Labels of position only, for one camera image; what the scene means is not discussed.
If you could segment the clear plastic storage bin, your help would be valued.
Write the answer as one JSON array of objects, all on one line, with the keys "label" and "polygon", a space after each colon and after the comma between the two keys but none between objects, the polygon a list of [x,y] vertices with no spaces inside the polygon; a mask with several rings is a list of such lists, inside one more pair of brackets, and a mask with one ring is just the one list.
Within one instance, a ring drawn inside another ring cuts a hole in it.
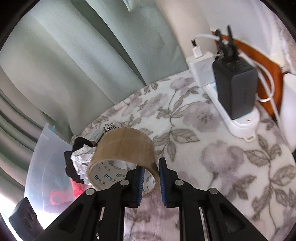
[{"label": "clear plastic storage bin", "polygon": [[[75,200],[65,171],[64,152],[70,150],[72,146],[45,124],[31,158],[25,185],[25,197],[43,228],[47,228]],[[51,204],[50,193],[54,189],[64,192],[64,203]]]}]

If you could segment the black charger brick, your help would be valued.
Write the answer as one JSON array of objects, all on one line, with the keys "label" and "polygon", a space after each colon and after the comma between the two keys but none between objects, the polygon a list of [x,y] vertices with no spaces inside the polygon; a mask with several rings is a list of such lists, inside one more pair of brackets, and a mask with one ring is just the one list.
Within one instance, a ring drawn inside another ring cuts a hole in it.
[{"label": "black charger brick", "polygon": [[258,73],[245,60],[226,63],[215,60],[213,72],[218,100],[232,120],[252,112],[257,93]]}]

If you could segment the red hair claw clip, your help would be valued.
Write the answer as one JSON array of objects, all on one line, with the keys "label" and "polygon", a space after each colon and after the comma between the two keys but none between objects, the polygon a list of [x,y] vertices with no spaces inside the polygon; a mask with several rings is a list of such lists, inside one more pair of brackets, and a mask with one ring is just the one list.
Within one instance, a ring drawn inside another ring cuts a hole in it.
[{"label": "red hair claw clip", "polygon": [[66,196],[63,191],[54,189],[50,193],[50,202],[52,205],[59,205],[61,203],[64,203],[66,201]]}]

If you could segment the green curtain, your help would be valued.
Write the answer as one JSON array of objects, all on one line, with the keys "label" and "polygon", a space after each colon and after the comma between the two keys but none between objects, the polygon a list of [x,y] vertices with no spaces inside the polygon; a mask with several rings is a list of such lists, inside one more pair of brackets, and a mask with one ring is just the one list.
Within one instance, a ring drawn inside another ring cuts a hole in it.
[{"label": "green curtain", "polygon": [[107,109],[186,70],[154,1],[40,1],[1,49],[1,97],[17,112],[6,131],[39,137],[49,123],[68,141]]}]

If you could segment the floral white blanket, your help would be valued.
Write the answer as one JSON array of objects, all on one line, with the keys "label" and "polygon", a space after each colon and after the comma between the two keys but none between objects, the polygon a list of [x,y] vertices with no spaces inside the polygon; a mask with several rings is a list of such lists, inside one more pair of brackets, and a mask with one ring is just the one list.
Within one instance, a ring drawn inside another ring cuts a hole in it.
[{"label": "floral white blanket", "polygon": [[295,224],[295,160],[277,125],[257,108],[256,139],[234,137],[184,71],[111,107],[81,136],[89,139],[107,123],[142,131],[179,178],[199,189],[217,188],[268,240],[284,240]]}]

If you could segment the pink rubber bands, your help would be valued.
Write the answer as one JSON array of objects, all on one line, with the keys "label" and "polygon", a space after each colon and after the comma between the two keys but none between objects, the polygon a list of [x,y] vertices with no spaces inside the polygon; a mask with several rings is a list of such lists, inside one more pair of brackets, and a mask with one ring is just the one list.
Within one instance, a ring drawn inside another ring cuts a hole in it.
[{"label": "pink rubber bands", "polygon": [[73,181],[72,179],[70,180],[71,181],[71,186],[72,186],[72,189],[73,189],[73,195],[75,198],[79,197],[81,194],[83,194],[83,188],[81,186],[80,183],[77,183],[75,181]]}]

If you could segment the black cloth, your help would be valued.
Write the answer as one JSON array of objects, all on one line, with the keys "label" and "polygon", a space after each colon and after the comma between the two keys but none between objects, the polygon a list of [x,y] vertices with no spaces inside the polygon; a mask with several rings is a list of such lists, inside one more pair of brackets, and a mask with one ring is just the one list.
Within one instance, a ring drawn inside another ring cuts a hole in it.
[{"label": "black cloth", "polygon": [[88,147],[93,148],[96,146],[96,143],[95,143],[95,141],[90,141],[90,140],[85,139],[83,137],[77,137],[74,141],[72,150],[64,152],[65,164],[66,164],[66,168],[65,168],[66,174],[74,182],[79,183],[79,184],[84,184],[84,180],[80,177],[80,175],[77,174],[77,171],[73,165],[73,161],[71,160],[71,155],[74,151],[81,149],[84,145],[87,145]]}]

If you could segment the white box at right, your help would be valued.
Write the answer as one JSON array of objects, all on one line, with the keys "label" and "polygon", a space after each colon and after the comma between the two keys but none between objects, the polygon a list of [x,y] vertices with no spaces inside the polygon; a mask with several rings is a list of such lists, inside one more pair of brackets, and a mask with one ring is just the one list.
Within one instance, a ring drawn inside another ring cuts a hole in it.
[{"label": "white box at right", "polygon": [[283,94],[280,108],[282,134],[289,149],[295,151],[295,114],[296,114],[295,75],[287,73],[283,77]]}]

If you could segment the white charger adapter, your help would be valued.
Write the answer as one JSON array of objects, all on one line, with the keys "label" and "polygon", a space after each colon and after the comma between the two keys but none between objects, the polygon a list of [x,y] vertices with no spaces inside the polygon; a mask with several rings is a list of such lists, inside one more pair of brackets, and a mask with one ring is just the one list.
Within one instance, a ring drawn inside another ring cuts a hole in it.
[{"label": "white charger adapter", "polygon": [[202,52],[199,46],[192,48],[193,56],[186,59],[196,84],[199,87],[206,86],[215,81],[212,65],[215,55],[212,52]]}]

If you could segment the leopard print hair accessory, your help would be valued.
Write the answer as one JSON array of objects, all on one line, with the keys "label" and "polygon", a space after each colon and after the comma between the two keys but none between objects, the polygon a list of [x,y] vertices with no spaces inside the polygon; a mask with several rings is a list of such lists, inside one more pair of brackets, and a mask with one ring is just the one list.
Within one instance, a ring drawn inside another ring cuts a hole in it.
[{"label": "leopard print hair accessory", "polygon": [[103,127],[103,134],[105,135],[107,132],[114,130],[117,126],[114,123],[107,123]]}]

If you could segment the brown packing tape roll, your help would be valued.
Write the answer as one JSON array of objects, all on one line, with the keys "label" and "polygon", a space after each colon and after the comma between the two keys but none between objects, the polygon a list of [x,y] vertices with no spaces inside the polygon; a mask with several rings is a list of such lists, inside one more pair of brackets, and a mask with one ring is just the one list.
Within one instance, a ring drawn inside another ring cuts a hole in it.
[{"label": "brown packing tape roll", "polygon": [[97,190],[110,188],[127,177],[127,172],[144,168],[143,197],[159,189],[159,173],[153,141],[134,128],[115,128],[100,140],[88,164],[87,178]]}]

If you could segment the medicine box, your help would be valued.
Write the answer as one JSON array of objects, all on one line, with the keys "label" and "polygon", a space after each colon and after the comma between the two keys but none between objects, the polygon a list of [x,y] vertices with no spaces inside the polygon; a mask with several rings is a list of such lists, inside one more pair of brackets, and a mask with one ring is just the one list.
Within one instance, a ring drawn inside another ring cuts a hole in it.
[{"label": "medicine box", "polygon": [[97,143],[104,134],[104,129],[95,130],[93,134],[89,137],[89,140]]}]

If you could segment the crumpled white paper ball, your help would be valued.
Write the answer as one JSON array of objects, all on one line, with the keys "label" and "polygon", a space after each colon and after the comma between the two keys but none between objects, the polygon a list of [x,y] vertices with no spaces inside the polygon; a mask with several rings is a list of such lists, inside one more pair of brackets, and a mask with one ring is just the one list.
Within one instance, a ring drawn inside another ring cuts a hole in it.
[{"label": "crumpled white paper ball", "polygon": [[86,185],[90,185],[90,181],[87,177],[87,168],[95,154],[96,149],[96,147],[83,145],[82,148],[74,151],[70,156],[76,173]]}]

